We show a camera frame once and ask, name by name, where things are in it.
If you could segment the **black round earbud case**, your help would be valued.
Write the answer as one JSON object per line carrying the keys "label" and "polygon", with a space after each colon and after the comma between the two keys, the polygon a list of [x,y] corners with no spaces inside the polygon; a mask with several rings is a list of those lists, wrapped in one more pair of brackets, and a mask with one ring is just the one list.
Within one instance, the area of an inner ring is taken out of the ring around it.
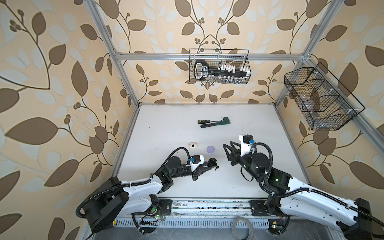
{"label": "black round earbud case", "polygon": [[216,167],[217,166],[217,160],[215,158],[210,158],[209,161],[208,161],[208,166],[209,167]]}

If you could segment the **purple round earbud case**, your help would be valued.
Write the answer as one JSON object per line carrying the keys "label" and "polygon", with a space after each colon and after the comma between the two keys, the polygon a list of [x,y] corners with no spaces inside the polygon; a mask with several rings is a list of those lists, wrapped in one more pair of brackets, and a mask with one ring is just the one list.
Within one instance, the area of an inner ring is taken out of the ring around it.
{"label": "purple round earbud case", "polygon": [[208,152],[209,154],[213,154],[213,153],[215,152],[215,147],[214,147],[214,146],[208,146],[208,147],[207,147],[207,152]]}

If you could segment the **white earbud charging case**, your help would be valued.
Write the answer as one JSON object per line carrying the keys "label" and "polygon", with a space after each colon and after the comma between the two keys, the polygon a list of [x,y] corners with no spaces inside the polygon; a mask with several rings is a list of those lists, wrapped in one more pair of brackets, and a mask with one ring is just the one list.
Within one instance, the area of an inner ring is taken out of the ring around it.
{"label": "white earbud charging case", "polygon": [[189,143],[189,148],[190,149],[197,149],[198,148],[198,144],[196,142],[191,142],[191,143]]}

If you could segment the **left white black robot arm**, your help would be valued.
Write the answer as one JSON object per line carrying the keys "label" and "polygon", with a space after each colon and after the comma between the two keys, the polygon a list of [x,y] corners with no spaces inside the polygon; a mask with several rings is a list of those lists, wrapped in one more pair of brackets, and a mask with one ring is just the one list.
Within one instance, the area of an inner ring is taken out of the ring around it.
{"label": "left white black robot arm", "polygon": [[204,156],[191,156],[186,148],[179,147],[147,179],[126,182],[109,178],[78,205],[75,214],[88,221],[93,234],[114,227],[116,219],[124,216],[132,217],[141,234],[150,233],[150,227],[172,211],[172,200],[160,200],[158,194],[172,187],[175,178],[196,181],[218,167],[216,159],[206,161]]}

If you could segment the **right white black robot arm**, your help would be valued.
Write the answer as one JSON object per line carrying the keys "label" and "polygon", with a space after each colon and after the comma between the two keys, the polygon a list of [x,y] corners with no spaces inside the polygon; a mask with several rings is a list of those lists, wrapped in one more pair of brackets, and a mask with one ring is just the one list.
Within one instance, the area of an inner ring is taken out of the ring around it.
{"label": "right white black robot arm", "polygon": [[264,143],[230,142],[223,148],[231,165],[240,165],[268,194],[266,213],[304,218],[337,230],[348,240],[383,239],[373,232],[373,223],[381,227],[384,223],[372,216],[368,201],[331,195],[274,168],[272,150]]}

